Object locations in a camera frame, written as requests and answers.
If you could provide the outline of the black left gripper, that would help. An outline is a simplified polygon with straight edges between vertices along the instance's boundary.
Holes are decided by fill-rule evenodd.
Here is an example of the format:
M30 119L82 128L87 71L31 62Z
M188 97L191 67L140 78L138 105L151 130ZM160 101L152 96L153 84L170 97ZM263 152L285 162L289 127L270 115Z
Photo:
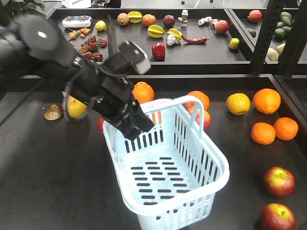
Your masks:
M142 111L132 94L133 84L127 79L128 73L111 73L102 67L92 67L96 76L96 102L101 115L125 138L134 140L142 132L150 131L154 123Z

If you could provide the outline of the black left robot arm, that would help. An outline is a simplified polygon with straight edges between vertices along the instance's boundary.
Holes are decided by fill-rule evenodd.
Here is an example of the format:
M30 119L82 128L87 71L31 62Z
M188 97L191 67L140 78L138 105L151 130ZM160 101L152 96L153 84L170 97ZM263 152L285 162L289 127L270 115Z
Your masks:
M124 41L102 65L78 53L59 27L40 16L18 18L0 31L0 81L33 73L63 88L66 94L97 111L127 139L150 131L154 124L133 96L127 71L139 74L151 65L133 41Z

